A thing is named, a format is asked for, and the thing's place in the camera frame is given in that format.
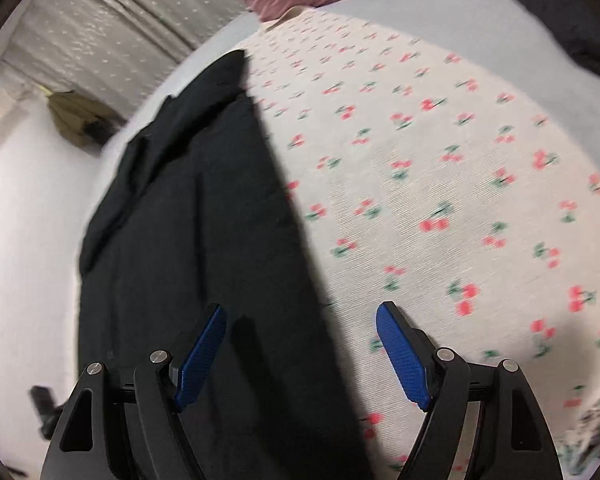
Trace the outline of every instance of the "cherry print fabric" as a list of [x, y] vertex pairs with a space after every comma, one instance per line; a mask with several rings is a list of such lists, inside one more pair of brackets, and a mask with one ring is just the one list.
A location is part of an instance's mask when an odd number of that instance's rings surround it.
[[384, 300], [467, 361], [519, 362], [558, 440], [600, 397], [599, 172], [534, 102], [456, 53], [315, 9], [267, 30], [239, 45], [248, 91], [378, 478], [398, 475], [424, 418], [376, 334]]

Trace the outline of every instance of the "white bed sheet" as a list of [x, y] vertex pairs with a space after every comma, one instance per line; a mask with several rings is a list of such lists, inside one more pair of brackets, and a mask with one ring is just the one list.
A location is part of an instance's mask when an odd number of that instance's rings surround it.
[[[578, 67], [515, 0], [343, 0], [325, 8], [422, 37], [508, 80], [541, 105], [600, 168], [600, 78]], [[149, 97], [103, 150], [93, 209], [115, 174], [126, 142], [153, 119], [164, 98], [179, 93], [258, 26], [254, 14], [239, 16]], [[74, 370], [69, 376], [75, 377]]]

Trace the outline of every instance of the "blue gripper pad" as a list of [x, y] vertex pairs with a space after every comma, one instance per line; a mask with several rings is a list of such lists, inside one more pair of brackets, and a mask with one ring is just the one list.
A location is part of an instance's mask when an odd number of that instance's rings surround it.
[[424, 367], [384, 304], [381, 304], [376, 312], [376, 330], [404, 393], [411, 402], [416, 402], [418, 407], [426, 412], [431, 403], [431, 396], [427, 389]]
[[218, 306], [178, 371], [177, 390], [173, 396], [178, 412], [198, 398], [225, 331], [226, 313]]

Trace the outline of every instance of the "patterned curtain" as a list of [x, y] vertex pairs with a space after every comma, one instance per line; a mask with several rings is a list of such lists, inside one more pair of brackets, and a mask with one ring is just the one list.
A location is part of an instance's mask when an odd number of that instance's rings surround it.
[[128, 118], [243, 10], [238, 0], [33, 0], [2, 60], [47, 88], [75, 90]]

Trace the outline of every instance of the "dark gray cloth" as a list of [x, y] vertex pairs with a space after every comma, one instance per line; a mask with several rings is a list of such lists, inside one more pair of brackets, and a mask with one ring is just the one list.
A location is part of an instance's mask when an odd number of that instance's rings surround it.
[[84, 237], [79, 363], [132, 367], [219, 303], [227, 336], [181, 416], [207, 479], [370, 479], [244, 64], [226, 54], [129, 142]]
[[582, 0], [518, 1], [540, 19], [577, 64], [600, 76], [600, 20]]

